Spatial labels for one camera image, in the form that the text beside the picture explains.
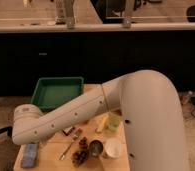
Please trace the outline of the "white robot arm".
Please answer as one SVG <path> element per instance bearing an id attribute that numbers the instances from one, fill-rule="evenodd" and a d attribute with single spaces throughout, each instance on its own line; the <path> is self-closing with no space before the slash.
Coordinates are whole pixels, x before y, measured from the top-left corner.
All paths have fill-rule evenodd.
<path id="1" fill-rule="evenodd" d="M 14 110 L 12 140 L 39 142 L 106 112 L 122 113 L 130 171 L 190 171 L 183 112 L 164 74 L 140 70 L 96 88 L 44 114 L 33 104 Z"/>

